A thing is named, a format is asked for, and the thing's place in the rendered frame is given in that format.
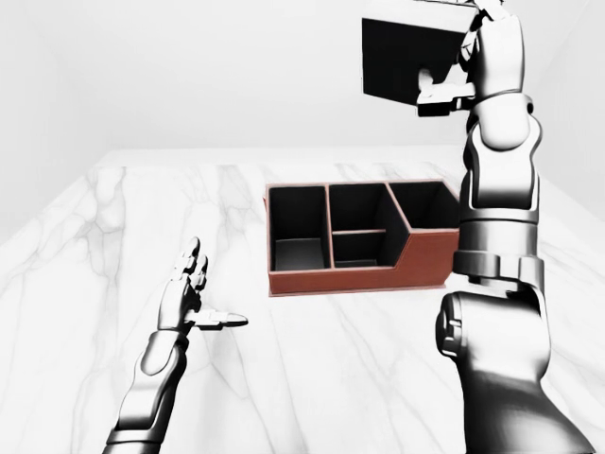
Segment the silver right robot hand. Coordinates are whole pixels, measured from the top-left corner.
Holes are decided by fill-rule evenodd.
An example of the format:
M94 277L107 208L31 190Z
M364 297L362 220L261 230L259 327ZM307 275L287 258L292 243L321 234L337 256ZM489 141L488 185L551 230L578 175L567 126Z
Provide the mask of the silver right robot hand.
M524 114L525 48L518 17L506 11L503 0L466 3L477 9L458 53L467 81L435 84L428 71L421 71L418 115L445 116L456 110L469 110L478 118Z

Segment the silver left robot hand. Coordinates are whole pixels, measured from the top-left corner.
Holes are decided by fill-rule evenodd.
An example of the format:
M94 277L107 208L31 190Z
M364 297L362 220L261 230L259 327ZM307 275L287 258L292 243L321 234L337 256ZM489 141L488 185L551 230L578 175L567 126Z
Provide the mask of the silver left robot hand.
M240 314L203 308L200 294L207 283L208 257L200 251L200 241L193 236L174 264L160 302L158 328L176 330L187 335L192 327L203 331L246 325Z

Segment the black book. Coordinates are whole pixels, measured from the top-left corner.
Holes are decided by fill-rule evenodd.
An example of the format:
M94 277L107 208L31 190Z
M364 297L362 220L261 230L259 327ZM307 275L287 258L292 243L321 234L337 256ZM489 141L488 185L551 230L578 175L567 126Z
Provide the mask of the black book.
M371 0L362 19L363 93L414 105L419 73L446 80L477 8L444 0Z

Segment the red-brown desk caddy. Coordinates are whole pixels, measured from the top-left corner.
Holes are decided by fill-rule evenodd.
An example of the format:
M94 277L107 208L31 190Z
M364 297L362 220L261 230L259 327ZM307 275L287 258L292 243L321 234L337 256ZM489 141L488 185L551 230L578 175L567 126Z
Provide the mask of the red-brown desk caddy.
M458 247L458 197L443 180L270 184L273 296L440 287Z

